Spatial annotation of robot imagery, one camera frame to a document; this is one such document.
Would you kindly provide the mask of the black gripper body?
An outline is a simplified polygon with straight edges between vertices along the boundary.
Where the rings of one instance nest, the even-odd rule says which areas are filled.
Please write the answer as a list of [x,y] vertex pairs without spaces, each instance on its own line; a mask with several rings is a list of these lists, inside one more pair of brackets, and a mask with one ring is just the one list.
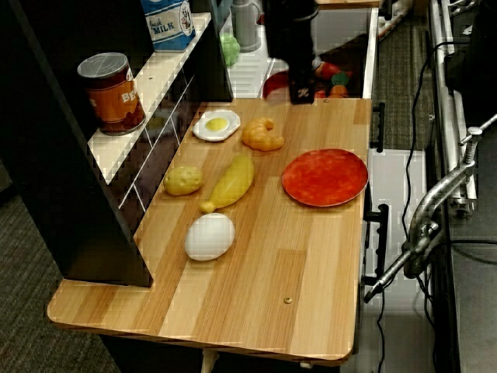
[[291,97],[314,97],[314,58],[288,63],[289,90]]

